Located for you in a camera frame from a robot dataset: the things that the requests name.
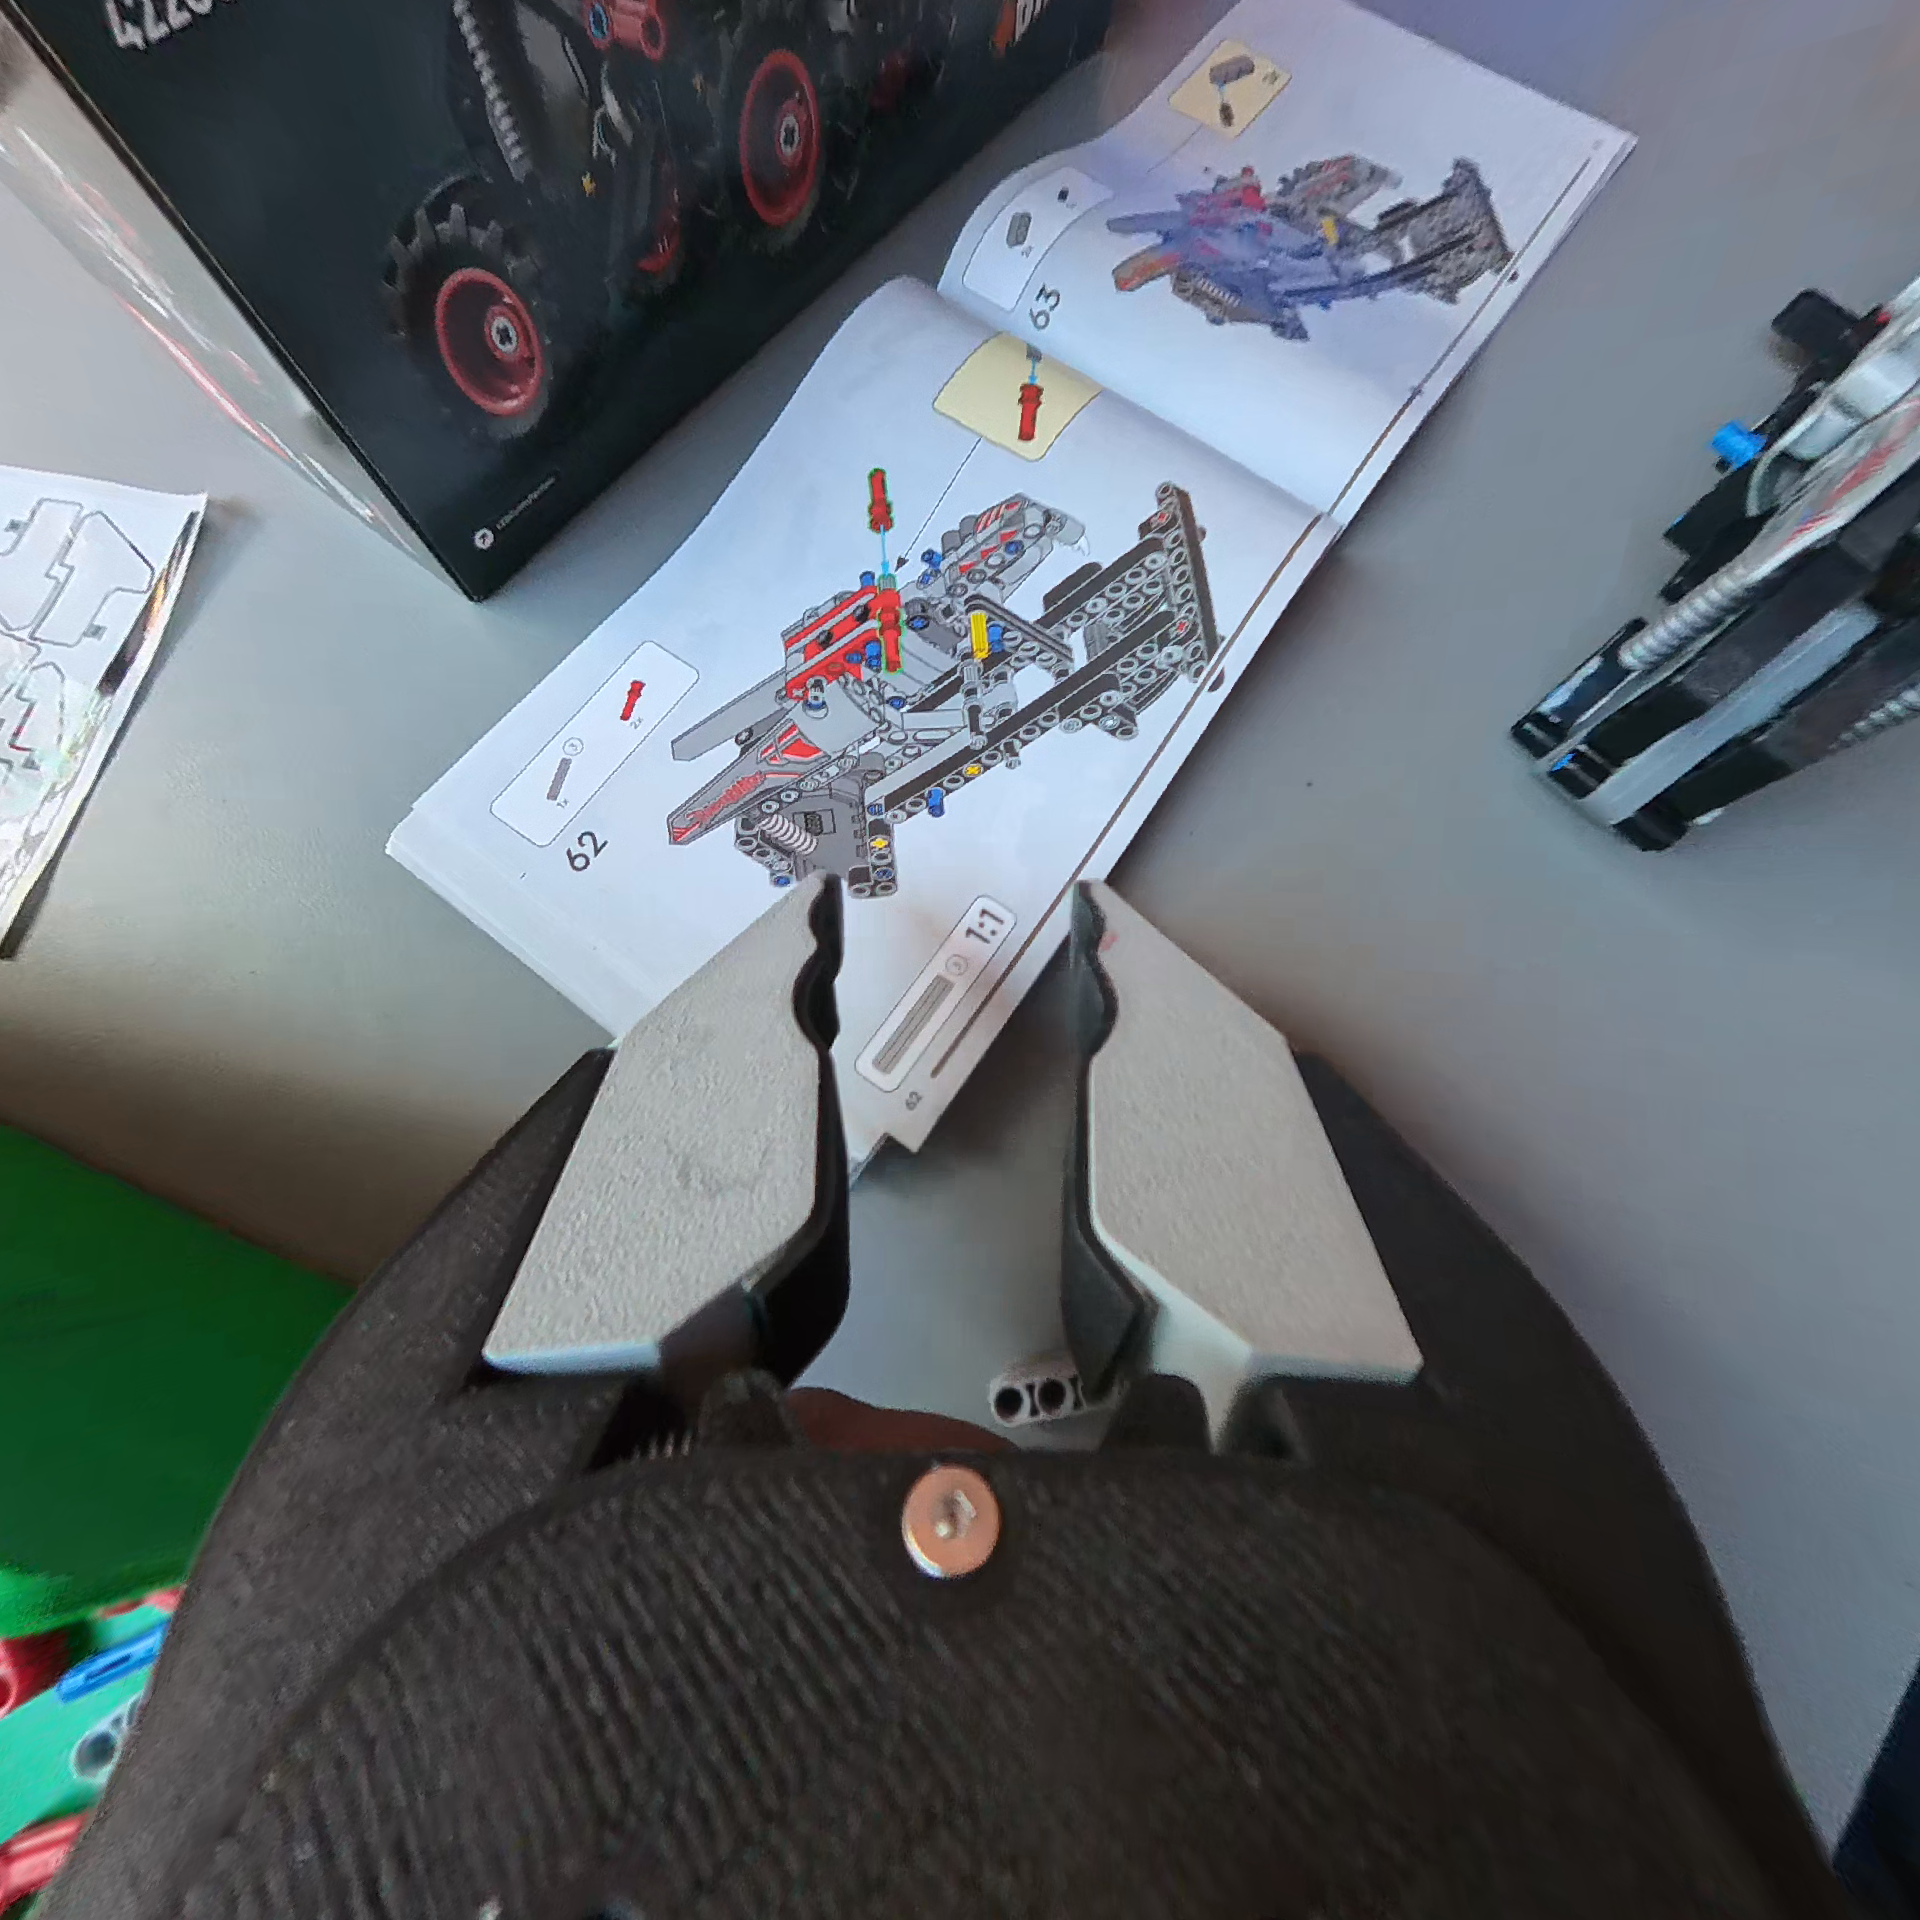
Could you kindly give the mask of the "person's dark clothing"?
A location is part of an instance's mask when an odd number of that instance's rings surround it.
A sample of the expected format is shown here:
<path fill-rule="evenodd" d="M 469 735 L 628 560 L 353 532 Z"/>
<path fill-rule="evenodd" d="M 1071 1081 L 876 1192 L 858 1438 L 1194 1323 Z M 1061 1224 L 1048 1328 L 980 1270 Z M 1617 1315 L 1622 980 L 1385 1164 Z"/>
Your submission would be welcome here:
<path fill-rule="evenodd" d="M 1863 1778 L 1858 1805 L 1836 1837 L 1836 1884 L 1852 1918 L 1920 1918 L 1920 1675 L 1885 1725 Z"/>

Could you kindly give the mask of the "used sticker sheet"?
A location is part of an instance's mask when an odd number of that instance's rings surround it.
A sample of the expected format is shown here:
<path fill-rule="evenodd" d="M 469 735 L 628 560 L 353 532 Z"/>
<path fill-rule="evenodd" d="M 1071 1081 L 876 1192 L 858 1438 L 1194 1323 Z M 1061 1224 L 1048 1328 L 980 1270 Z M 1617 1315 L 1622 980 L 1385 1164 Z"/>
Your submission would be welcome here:
<path fill-rule="evenodd" d="M 0 474 L 0 933 L 89 800 L 204 534 L 204 493 Z"/>

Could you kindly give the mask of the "open instruction booklet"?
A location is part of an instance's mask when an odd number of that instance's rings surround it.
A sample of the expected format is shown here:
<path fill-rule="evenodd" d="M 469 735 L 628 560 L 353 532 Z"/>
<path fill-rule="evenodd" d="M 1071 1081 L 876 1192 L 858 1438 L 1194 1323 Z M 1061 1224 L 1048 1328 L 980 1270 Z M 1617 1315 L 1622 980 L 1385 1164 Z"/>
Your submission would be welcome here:
<path fill-rule="evenodd" d="M 388 853 L 609 1033 L 840 878 L 847 1161 L 922 1145 L 1629 150 L 1356 4 L 1239 4 L 865 298 Z"/>

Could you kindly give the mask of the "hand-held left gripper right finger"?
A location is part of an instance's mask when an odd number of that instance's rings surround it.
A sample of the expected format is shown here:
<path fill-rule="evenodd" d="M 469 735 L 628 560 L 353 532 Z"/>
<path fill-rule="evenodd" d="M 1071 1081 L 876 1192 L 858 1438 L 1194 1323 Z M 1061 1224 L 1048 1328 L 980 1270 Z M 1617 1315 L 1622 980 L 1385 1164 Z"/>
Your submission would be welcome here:
<path fill-rule="evenodd" d="M 1408 1388 L 1423 1351 L 1302 1067 L 1103 880 L 1071 890 L 1063 1335 L 1088 1399 L 1183 1378 L 1209 1438 L 1269 1378 Z"/>

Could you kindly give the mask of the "partly built toy truck model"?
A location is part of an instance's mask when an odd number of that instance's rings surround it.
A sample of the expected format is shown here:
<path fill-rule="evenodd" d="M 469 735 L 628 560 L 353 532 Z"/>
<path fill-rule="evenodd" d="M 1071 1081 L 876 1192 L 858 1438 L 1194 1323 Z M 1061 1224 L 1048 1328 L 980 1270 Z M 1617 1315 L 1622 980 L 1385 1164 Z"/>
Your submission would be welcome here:
<path fill-rule="evenodd" d="M 1769 336 L 1795 381 L 1713 433 L 1663 608 L 1512 725 L 1530 779 L 1641 853 L 1920 710 L 1920 285 L 1801 291 Z"/>

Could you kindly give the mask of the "green plastic bin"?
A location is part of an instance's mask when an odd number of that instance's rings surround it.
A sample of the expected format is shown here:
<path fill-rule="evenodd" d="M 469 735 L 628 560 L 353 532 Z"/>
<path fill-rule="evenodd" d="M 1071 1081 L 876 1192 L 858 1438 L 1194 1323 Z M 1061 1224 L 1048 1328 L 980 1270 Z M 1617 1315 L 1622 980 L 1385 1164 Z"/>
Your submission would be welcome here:
<path fill-rule="evenodd" d="M 183 1590 L 349 1288 L 0 1140 L 0 1642 Z"/>

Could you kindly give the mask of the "pile of loose brick parts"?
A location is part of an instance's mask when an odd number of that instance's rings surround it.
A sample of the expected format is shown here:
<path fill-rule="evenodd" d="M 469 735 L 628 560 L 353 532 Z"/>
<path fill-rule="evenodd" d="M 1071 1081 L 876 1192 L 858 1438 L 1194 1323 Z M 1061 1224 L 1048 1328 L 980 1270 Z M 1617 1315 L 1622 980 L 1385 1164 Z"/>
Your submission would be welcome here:
<path fill-rule="evenodd" d="M 29 1918 L 118 1765 L 183 1590 L 2 1642 L 0 1911 Z"/>

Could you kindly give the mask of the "black toy truck set box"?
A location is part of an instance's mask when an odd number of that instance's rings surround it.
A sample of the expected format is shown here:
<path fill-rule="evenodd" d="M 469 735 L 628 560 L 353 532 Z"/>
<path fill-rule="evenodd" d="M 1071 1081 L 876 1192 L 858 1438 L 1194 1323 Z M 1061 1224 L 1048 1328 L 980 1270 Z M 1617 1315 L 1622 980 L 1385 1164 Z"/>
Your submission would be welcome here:
<path fill-rule="evenodd" d="M 2 4 L 377 507 L 504 587 L 1113 4 Z"/>

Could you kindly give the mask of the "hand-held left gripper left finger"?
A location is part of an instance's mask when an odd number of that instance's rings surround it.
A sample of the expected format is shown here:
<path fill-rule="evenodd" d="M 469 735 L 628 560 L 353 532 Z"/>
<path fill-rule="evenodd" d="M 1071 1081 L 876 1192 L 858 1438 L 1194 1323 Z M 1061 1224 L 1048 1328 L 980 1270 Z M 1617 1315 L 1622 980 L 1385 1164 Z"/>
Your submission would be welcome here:
<path fill-rule="evenodd" d="M 845 890 L 790 884 L 615 1049 L 485 1340 L 499 1374 L 790 1388 L 853 1296 Z"/>

